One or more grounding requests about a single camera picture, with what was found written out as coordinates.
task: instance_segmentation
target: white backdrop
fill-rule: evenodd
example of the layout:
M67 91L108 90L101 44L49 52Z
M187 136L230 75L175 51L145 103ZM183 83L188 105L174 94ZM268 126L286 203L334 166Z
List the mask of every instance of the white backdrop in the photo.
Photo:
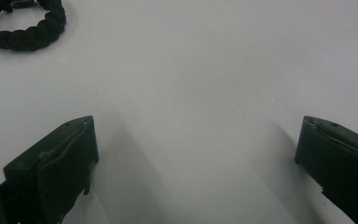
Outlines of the white backdrop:
M351 223L294 163L305 115L358 132L358 0L63 0L0 50L2 168L70 119L101 161L64 223ZM26 29L39 7L0 14Z

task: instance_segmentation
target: black cord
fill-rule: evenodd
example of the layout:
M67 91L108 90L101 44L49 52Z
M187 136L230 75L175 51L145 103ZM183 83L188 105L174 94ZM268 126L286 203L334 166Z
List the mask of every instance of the black cord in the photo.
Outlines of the black cord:
M47 47L60 37L66 23L61 0L37 0L37 2L49 11L45 19L26 30L0 31L0 49L35 51ZM0 12L2 10L13 11L9 1L0 0Z

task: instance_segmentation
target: braided cord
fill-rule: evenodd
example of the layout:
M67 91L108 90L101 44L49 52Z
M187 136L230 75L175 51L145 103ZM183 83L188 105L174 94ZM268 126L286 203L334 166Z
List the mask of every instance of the braided cord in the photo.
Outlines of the braided cord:
M42 8L49 11L45 19L26 30L0 31L0 49L35 51L47 47L60 37L66 23L61 0L37 1ZM2 10L13 11L9 1L0 0L0 12Z

